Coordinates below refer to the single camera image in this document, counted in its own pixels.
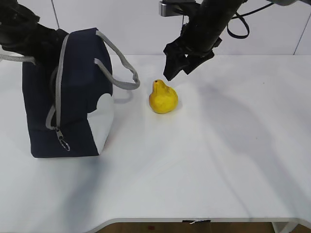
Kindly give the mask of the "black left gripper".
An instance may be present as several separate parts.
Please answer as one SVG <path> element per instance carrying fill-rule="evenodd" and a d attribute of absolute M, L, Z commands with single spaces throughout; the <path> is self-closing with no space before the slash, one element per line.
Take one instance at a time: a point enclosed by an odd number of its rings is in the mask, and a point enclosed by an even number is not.
<path fill-rule="evenodd" d="M 62 29 L 51 29 L 38 24 L 26 38 L 22 55 L 35 58 L 36 62 L 55 67 L 59 63 L 60 51 L 69 33 Z"/>

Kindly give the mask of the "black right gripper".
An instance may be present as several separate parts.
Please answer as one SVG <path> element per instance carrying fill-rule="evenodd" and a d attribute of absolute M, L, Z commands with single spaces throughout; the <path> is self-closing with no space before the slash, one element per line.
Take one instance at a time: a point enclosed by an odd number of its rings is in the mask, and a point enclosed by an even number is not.
<path fill-rule="evenodd" d="M 200 8 L 189 17 L 180 36 L 164 49 L 163 75 L 167 81 L 182 70 L 189 75 L 214 57 L 208 53 L 217 46 L 221 33 L 242 4 L 242 0 L 204 0 L 200 3 Z"/>

